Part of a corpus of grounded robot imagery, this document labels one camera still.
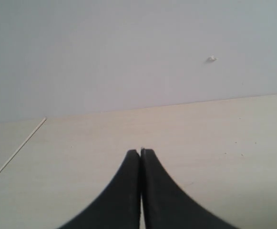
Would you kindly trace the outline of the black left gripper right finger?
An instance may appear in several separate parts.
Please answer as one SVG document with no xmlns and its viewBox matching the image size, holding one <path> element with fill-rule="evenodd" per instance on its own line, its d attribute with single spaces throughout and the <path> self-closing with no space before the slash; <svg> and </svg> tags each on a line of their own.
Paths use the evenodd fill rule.
<svg viewBox="0 0 277 229">
<path fill-rule="evenodd" d="M 235 229 L 188 196 L 152 149 L 141 149 L 144 221 L 147 229 Z"/>
</svg>

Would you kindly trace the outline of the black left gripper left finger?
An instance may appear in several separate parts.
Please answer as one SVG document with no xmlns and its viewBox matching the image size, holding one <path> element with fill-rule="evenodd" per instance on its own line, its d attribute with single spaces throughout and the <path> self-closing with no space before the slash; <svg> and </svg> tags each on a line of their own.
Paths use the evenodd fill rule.
<svg viewBox="0 0 277 229">
<path fill-rule="evenodd" d="M 132 149 L 101 194 L 62 228 L 138 229 L 140 216 L 140 156 Z"/>
</svg>

